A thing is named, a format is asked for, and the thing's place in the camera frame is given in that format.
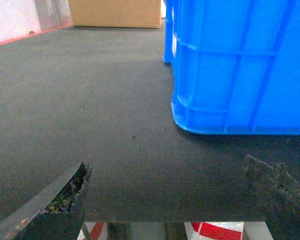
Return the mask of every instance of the gray floor mat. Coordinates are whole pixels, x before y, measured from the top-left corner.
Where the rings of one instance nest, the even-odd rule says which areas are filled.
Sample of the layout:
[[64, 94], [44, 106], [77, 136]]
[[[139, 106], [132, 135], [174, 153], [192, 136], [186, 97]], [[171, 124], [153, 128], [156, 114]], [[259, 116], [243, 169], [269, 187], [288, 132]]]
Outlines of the gray floor mat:
[[260, 220], [246, 154], [300, 181], [300, 136], [175, 126], [164, 41], [164, 28], [69, 27], [0, 46], [0, 220], [79, 161], [93, 167], [89, 221]]

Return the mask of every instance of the cardboard box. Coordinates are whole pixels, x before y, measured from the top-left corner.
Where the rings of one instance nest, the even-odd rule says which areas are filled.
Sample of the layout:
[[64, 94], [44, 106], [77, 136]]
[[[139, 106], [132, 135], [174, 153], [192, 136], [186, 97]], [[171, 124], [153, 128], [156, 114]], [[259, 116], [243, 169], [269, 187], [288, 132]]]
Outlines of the cardboard box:
[[68, 1], [74, 26], [161, 27], [161, 0]]

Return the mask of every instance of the red and white tape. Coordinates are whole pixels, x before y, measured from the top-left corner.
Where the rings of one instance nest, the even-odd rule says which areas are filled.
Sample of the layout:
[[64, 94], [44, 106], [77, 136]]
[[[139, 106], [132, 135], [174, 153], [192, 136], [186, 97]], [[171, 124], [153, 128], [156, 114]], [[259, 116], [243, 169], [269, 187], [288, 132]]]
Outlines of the red and white tape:
[[90, 238], [91, 240], [108, 240], [108, 225], [105, 222], [97, 222], [90, 232]]
[[242, 240], [243, 222], [185, 222], [188, 240]]

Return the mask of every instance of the white wall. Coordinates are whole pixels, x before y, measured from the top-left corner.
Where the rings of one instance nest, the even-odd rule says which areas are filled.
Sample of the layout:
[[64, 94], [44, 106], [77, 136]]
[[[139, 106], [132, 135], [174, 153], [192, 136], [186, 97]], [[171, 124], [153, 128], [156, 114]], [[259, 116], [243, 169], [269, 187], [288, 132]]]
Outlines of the white wall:
[[0, 42], [41, 31], [34, 0], [0, 0]]

